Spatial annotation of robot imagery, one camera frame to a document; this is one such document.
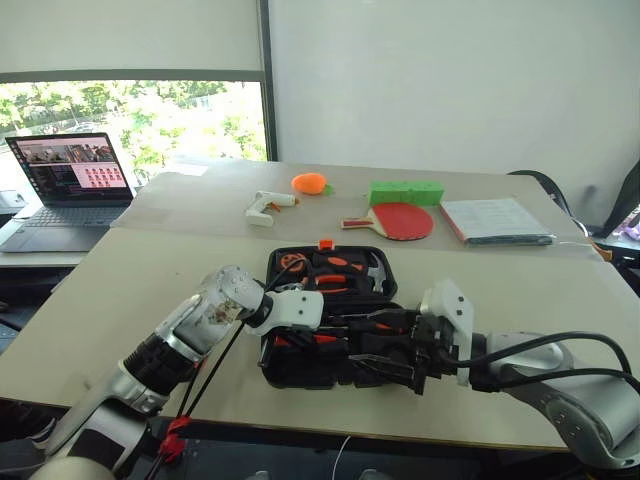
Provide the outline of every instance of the tool case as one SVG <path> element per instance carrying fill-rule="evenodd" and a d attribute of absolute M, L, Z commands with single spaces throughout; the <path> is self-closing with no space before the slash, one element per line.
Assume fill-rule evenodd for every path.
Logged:
<path fill-rule="evenodd" d="M 306 258 L 312 272 L 303 261 Z M 398 285 L 382 250 L 366 246 L 280 248 L 269 257 L 267 284 L 275 291 L 319 290 L 322 321 L 316 331 L 278 328 L 262 337 L 259 366 L 274 387 L 329 389 L 336 383 L 356 387 L 387 383 L 354 365 L 349 355 L 382 355 L 407 361 L 411 355 L 411 315 L 393 302 Z"/>

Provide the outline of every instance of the robotic arm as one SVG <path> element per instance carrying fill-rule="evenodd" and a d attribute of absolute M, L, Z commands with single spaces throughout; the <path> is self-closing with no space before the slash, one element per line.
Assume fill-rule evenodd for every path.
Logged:
<path fill-rule="evenodd" d="M 61 472 L 56 469 L 65 468 L 62 476 L 67 478 L 74 478 L 69 471 L 91 468 L 95 474 L 75 478 L 102 478 L 98 475 L 110 472 L 126 475 L 149 435 L 147 418 L 162 409 L 178 383 L 191 378 L 233 321 L 242 320 L 245 331 L 254 335 L 283 326 L 316 330 L 322 310 L 321 293 L 265 293 L 248 272 L 236 266 L 206 277 L 198 293 L 176 308 L 63 417 L 46 450 L 49 461 L 33 478 L 59 478 Z M 478 356 L 539 336 L 474 334 L 473 307 L 450 280 L 428 291 L 418 310 L 402 312 L 414 318 L 414 361 L 403 364 L 386 357 L 353 355 L 350 359 L 356 365 L 418 394 L 423 393 L 427 376 L 440 378 L 443 374 L 456 375 L 462 386 L 503 390 L 545 415 L 586 465 L 605 471 L 638 468 L 640 401 L 625 380 L 591 375 L 515 386 L 518 380 L 540 373 L 579 368 L 580 362 L 558 343 L 485 364 L 473 363 L 471 359 Z M 502 387 L 509 382 L 514 386 Z M 80 458 L 93 462 L 79 462 Z"/>
<path fill-rule="evenodd" d="M 504 391 L 542 413 L 571 452 L 592 471 L 638 475 L 640 391 L 624 379 L 567 375 L 536 380 L 542 374 L 570 374 L 587 367 L 562 343 L 547 343 L 495 361 L 472 361 L 535 341 L 541 335 L 472 333 L 473 307 L 451 280 L 439 282 L 428 291 L 416 313 L 411 334 L 415 348 L 412 365 L 372 355 L 350 358 L 420 395 L 427 376 L 440 378 L 443 374 L 456 375 L 459 385 L 470 384 L 474 390 Z"/>
<path fill-rule="evenodd" d="M 49 440 L 47 458 L 88 458 L 118 477 L 126 475 L 148 439 L 147 419 L 160 412 L 176 385 L 191 378 L 235 320 L 254 335 L 293 324 L 313 330 L 323 304 L 319 292 L 265 293 L 236 266 L 207 276 L 195 295 L 69 410 Z"/>

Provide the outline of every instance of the red cable clip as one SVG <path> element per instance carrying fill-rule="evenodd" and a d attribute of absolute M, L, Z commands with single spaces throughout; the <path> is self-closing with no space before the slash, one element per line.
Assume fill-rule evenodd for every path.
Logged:
<path fill-rule="evenodd" d="M 167 436 L 160 444 L 159 453 L 164 456 L 164 463 L 175 461 L 184 451 L 187 441 L 180 438 L 179 430 L 191 423 L 191 417 L 183 415 L 174 419 L 167 429 Z"/>

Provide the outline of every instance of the table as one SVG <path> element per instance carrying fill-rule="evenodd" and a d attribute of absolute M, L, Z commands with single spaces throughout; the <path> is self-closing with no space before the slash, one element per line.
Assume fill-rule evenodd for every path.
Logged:
<path fill-rule="evenodd" d="M 128 355 L 205 274 L 238 264 L 264 278 L 267 254 L 295 243 L 112 228 L 0 358 L 0 397 L 72 405 L 86 381 L 95 382 Z M 632 367 L 640 368 L 640 303 L 609 264 L 489 251 L 384 249 L 400 304 L 416 305 L 425 288 L 448 276 L 473 302 L 476 331 L 604 331 L 625 349 Z M 616 366 L 606 348 L 584 341 L 571 348 L 592 364 Z M 258 355 L 259 339 L 242 334 L 194 418 L 458 445 L 563 446 L 532 408 L 506 394 L 458 387 L 453 377 L 428 379 L 423 397 L 397 385 L 277 390 L 257 368 Z M 176 389 L 163 414 L 176 412 L 183 388 Z"/>
<path fill-rule="evenodd" d="M 272 228 L 249 225 L 244 211 L 256 191 L 294 193 L 291 178 L 303 172 L 323 173 L 334 187 L 329 196 L 298 194 L 300 205 L 274 213 Z M 557 237 L 549 247 L 478 249 L 478 254 L 589 258 L 602 261 L 573 221 L 553 203 L 532 177 L 397 170 L 329 165 L 217 161 L 200 176 L 165 173 L 138 194 L 131 208 L 114 225 L 202 235 L 236 236 L 316 243 L 330 237 L 336 244 L 393 246 L 429 250 L 466 251 L 436 207 L 427 210 L 434 231 L 413 242 L 380 239 L 368 230 L 343 231 L 340 217 L 360 217 L 367 211 L 367 193 L 373 180 L 440 181 L 445 200 L 514 197 Z"/>

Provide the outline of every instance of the paddle handle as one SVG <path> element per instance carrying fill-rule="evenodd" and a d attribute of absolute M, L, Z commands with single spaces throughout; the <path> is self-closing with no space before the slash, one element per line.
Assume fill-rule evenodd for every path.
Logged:
<path fill-rule="evenodd" d="M 373 220 L 369 217 L 343 218 L 340 221 L 340 226 L 343 230 L 349 230 L 351 228 L 366 228 L 373 226 L 373 224 Z"/>

